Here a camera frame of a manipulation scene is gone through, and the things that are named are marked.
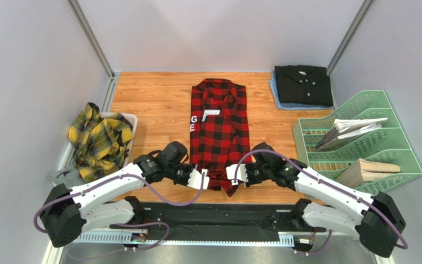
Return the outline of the red black plaid shirt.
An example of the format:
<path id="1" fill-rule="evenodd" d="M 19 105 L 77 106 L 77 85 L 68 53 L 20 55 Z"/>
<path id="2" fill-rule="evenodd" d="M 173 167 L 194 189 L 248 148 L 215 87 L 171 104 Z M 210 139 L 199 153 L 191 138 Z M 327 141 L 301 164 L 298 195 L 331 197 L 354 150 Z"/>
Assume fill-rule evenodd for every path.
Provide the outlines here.
<path id="1" fill-rule="evenodd" d="M 227 167 L 250 151 L 246 87 L 227 79 L 204 79 L 191 90 L 190 164 L 207 170 L 208 189 L 231 197 L 238 189 Z"/>

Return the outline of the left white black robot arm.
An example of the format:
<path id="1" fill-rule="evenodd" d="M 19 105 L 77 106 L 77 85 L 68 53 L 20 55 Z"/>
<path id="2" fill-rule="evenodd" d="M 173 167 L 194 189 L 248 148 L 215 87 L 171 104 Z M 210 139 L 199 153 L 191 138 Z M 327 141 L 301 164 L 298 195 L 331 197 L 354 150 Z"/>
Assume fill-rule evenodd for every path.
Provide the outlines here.
<path id="1" fill-rule="evenodd" d="M 144 187 L 151 189 L 153 183 L 163 179 L 202 193 L 209 184 L 208 171 L 187 164 L 187 159 L 187 148 L 174 141 L 165 149 L 140 155 L 119 171 L 91 183 L 72 188 L 58 184 L 35 213 L 33 224 L 48 235 L 55 248 L 97 228 L 149 227 L 152 223 L 145 222 L 145 210 L 136 197 L 128 196 L 118 202 L 113 199 Z"/>

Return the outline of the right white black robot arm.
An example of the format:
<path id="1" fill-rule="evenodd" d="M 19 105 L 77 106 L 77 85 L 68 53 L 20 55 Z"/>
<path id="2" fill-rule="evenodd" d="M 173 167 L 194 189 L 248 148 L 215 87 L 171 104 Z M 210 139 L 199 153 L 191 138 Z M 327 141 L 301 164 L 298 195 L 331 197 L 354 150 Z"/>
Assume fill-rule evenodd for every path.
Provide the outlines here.
<path id="1" fill-rule="evenodd" d="M 299 200 L 292 216 L 330 233 L 350 235 L 370 252 L 389 258 L 395 248 L 407 250 L 403 236 L 406 221 L 394 199 L 385 192 L 372 195 L 354 190 L 316 172 L 309 165 L 273 150 L 265 142 L 228 167 L 232 183 L 259 184 L 271 180 L 277 186 L 308 194 L 324 206 Z"/>

